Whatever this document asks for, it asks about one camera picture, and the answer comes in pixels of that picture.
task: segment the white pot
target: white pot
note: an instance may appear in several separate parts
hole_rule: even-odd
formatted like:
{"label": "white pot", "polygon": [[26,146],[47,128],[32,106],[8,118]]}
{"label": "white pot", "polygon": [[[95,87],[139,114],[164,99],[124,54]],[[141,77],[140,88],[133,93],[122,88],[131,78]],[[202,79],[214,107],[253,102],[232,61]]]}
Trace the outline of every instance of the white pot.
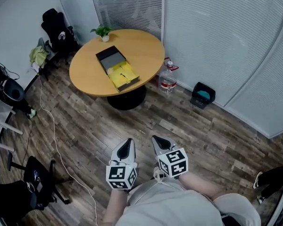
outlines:
{"label": "white pot", "polygon": [[109,41],[109,34],[102,37],[103,42],[108,42]]}

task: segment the black table base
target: black table base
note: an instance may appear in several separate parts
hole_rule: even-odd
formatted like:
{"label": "black table base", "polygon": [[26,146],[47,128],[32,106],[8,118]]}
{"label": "black table base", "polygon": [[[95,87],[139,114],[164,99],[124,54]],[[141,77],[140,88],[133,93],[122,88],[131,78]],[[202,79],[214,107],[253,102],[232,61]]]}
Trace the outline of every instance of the black table base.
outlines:
{"label": "black table base", "polygon": [[144,101],[146,93],[146,87],[143,85],[121,95],[109,96],[107,99],[112,107],[118,110],[127,111],[139,106]]}

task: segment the round wooden table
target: round wooden table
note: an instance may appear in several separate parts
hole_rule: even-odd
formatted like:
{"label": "round wooden table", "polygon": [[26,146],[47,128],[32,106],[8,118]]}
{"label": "round wooden table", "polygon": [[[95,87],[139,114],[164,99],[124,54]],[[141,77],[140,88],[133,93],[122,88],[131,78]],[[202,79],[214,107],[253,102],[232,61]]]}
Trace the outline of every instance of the round wooden table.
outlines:
{"label": "round wooden table", "polygon": [[[133,71],[140,77],[137,83],[121,92],[115,88],[95,56],[113,45],[125,56]],[[80,48],[70,65],[70,79],[80,91],[108,97],[113,107],[129,110],[144,100],[144,84],[157,74],[164,57],[163,44],[152,34],[134,29],[115,30],[110,32],[108,42],[103,42],[97,36]]]}

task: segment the yellow cloth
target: yellow cloth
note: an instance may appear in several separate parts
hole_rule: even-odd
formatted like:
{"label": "yellow cloth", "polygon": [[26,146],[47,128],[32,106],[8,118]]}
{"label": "yellow cloth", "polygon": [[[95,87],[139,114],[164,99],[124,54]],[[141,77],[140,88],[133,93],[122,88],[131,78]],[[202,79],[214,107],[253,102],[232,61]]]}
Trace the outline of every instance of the yellow cloth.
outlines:
{"label": "yellow cloth", "polygon": [[107,70],[109,78],[114,83],[115,87],[120,88],[125,84],[131,83],[138,76],[132,71],[131,66],[127,62],[119,63]]}
{"label": "yellow cloth", "polygon": [[42,48],[42,46],[38,46],[30,51],[29,60],[31,63],[35,62],[41,67],[44,64],[47,55],[48,53]]}

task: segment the table top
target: table top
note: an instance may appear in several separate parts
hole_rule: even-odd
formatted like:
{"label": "table top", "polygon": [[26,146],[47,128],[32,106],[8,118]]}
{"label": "table top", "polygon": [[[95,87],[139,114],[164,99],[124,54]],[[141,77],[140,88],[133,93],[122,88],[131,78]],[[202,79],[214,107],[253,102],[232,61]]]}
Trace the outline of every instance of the table top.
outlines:
{"label": "table top", "polygon": [[[86,43],[74,56],[70,65],[70,79],[80,91],[95,96],[115,96],[136,89],[151,80],[161,68],[165,49],[155,36],[148,32],[121,29],[109,33],[108,42],[97,36]],[[118,92],[100,65],[97,53],[111,46],[125,56],[139,82]]]}

